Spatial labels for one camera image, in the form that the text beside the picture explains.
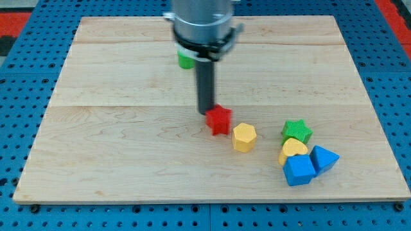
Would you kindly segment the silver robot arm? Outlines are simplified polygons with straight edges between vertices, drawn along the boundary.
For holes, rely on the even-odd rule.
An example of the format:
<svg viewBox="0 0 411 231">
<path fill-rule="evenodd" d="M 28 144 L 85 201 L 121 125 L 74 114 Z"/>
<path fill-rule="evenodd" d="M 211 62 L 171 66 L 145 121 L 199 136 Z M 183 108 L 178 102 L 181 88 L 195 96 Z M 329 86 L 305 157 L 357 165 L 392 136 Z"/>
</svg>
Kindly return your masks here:
<svg viewBox="0 0 411 231">
<path fill-rule="evenodd" d="M 214 64 L 236 44 L 244 24 L 232 25 L 232 0 L 172 0 L 163 17 L 172 23 L 177 51 L 195 62 L 197 108 L 204 115 L 215 105 Z"/>
</svg>

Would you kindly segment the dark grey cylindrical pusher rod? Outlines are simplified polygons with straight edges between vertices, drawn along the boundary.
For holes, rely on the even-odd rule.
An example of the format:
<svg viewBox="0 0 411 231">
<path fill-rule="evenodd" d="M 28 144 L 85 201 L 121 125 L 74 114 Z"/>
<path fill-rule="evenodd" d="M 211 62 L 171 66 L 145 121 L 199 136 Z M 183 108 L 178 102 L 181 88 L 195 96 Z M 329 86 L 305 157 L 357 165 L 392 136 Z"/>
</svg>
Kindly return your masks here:
<svg viewBox="0 0 411 231">
<path fill-rule="evenodd" d="M 205 115 L 214 108 L 214 63 L 195 61 L 198 112 Z"/>
</svg>

